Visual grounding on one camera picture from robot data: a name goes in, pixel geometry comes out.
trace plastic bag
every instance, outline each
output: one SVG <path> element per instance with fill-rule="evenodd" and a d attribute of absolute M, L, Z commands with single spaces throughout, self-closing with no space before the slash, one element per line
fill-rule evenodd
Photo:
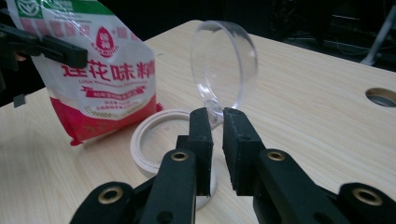
<path fill-rule="evenodd" d="M 85 68 L 32 57 L 72 146 L 157 111 L 153 52 L 101 3 L 7 0 L 7 6 L 17 28 L 88 51 Z"/>

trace screw hole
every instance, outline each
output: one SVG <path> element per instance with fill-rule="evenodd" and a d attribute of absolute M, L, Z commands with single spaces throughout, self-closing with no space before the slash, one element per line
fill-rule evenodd
<path fill-rule="evenodd" d="M 109 204 L 118 201 L 122 196 L 120 187 L 109 187 L 104 189 L 98 196 L 99 203 Z"/>
<path fill-rule="evenodd" d="M 175 152 L 172 154 L 172 160 L 174 161 L 184 161 L 189 157 L 189 155 L 185 152 Z"/>
<path fill-rule="evenodd" d="M 283 161 L 285 160 L 285 155 L 280 152 L 270 151 L 267 153 L 269 159 L 273 161 Z"/>
<path fill-rule="evenodd" d="M 379 206 L 382 204 L 381 197 L 369 189 L 353 189 L 352 193 L 362 203 L 367 203 L 372 206 Z"/>

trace black object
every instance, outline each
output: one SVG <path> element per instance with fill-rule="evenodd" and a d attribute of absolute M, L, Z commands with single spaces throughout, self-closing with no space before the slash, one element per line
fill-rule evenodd
<path fill-rule="evenodd" d="M 37 35 L 23 30 L 0 24 L 0 67 L 18 71 L 15 52 L 31 56 L 44 54 L 45 57 L 70 67 L 84 68 L 87 66 L 88 51 L 69 44 L 50 35 L 45 35 L 42 41 Z"/>
<path fill-rule="evenodd" d="M 208 195 L 213 143 L 205 108 L 193 111 L 190 123 L 190 134 L 178 137 L 177 149 L 165 154 L 156 177 L 136 189 L 117 182 L 98 187 L 71 223 L 194 223 L 195 196 L 197 192 Z M 223 130 L 233 189 L 238 196 L 253 196 L 260 223 L 376 224 L 396 220 L 396 202 L 378 189 L 351 183 L 336 195 L 318 187 L 289 154 L 266 149 L 241 111 L 224 109 Z"/>

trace table hole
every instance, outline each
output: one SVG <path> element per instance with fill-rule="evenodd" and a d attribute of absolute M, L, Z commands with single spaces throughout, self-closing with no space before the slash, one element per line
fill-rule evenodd
<path fill-rule="evenodd" d="M 396 92 L 382 88 L 372 88 L 366 91 L 366 97 L 377 105 L 396 107 Z"/>

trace logo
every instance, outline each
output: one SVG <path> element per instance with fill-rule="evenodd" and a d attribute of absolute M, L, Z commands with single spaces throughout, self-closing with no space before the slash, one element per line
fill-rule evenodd
<path fill-rule="evenodd" d="M 41 6 L 36 0 L 16 0 L 15 4 L 21 17 L 43 18 Z"/>
<path fill-rule="evenodd" d="M 92 46 L 105 58 L 113 56 L 119 48 L 114 45 L 113 37 L 111 37 L 110 32 L 103 26 L 99 28 L 96 41 L 92 43 Z"/>

